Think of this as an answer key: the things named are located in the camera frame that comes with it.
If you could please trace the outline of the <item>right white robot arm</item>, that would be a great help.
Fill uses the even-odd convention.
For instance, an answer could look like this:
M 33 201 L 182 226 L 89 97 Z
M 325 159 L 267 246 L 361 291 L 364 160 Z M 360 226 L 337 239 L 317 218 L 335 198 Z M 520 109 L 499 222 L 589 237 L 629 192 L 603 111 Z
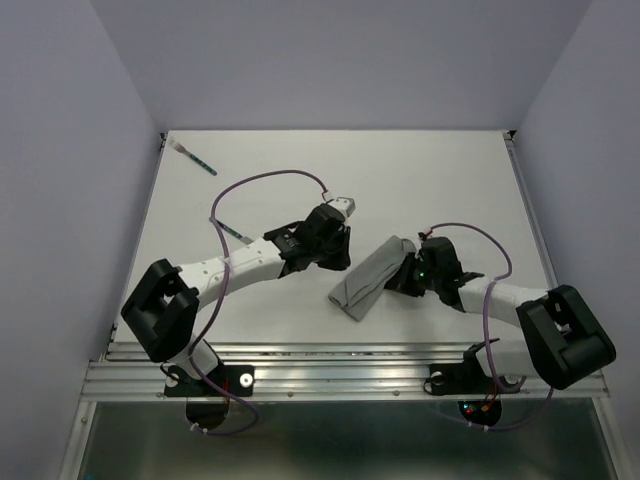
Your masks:
M 492 282 L 467 272 L 445 237 L 422 239 L 405 256 L 386 289 L 410 297 L 434 292 L 445 305 L 519 328 L 516 341 L 488 338 L 469 347 L 454 364 L 432 365 L 433 395 L 478 393 L 495 379 L 500 391 L 517 392 L 522 377 L 538 377 L 555 390 L 613 363 L 616 348 L 581 294 L 560 285 L 545 291 Z

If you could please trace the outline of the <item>grey cloth napkin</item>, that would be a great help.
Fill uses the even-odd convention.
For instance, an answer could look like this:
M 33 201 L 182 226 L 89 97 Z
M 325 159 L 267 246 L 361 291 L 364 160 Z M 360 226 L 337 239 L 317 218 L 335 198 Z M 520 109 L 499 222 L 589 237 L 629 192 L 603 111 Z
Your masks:
M 328 300 L 352 320 L 361 322 L 406 256 L 415 253 L 412 240 L 391 236 L 329 292 Z

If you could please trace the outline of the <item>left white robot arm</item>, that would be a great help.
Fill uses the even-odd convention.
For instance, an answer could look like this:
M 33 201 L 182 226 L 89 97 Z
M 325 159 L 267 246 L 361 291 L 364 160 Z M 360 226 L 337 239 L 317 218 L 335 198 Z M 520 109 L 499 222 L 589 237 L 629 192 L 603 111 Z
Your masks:
M 174 266 L 152 263 L 121 309 L 121 317 L 154 363 L 168 362 L 188 375 L 199 393 L 222 382 L 221 361 L 194 333 L 197 314 L 230 293 L 284 278 L 310 265 L 344 271 L 349 256 L 349 217 L 355 201 L 338 197 L 315 207 L 298 222 L 265 233 L 229 254 Z

